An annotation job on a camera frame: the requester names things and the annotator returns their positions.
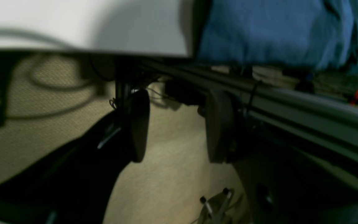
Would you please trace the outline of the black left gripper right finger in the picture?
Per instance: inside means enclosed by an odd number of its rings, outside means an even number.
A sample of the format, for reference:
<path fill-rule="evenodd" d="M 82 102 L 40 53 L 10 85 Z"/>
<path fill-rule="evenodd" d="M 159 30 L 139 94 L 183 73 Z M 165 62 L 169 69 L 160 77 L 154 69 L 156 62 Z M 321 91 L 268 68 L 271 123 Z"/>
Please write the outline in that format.
<path fill-rule="evenodd" d="M 358 178 L 357 162 L 247 115 L 225 91 L 207 94 L 205 126 L 210 162 L 233 165 L 255 224 L 358 224 L 358 189 L 311 156 Z"/>

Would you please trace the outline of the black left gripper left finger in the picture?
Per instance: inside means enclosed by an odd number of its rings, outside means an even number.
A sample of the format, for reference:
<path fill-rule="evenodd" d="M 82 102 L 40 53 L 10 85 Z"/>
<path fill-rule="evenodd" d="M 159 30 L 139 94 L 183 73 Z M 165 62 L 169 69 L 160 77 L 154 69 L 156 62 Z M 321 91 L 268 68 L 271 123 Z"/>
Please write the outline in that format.
<path fill-rule="evenodd" d="M 0 221 L 101 224 L 121 171 L 146 151 L 148 91 L 131 94 L 83 136 L 0 184 Z"/>

